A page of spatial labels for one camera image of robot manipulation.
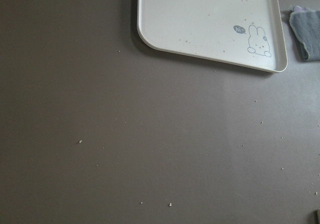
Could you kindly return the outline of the white rabbit print tray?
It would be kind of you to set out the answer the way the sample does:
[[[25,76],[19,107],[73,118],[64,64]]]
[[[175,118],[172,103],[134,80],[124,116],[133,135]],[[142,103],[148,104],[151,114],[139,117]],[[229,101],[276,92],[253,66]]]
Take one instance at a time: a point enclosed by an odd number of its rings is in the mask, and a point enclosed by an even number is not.
[[[137,0],[149,47],[280,73],[288,58],[278,0]]]

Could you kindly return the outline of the grey folded cloth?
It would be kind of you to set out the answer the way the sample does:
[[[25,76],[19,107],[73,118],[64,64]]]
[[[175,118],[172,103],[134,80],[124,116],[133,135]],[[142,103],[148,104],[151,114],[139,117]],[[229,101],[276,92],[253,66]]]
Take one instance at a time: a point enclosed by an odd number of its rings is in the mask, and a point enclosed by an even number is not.
[[[289,17],[289,24],[298,41],[303,60],[319,61],[320,11],[297,5]]]

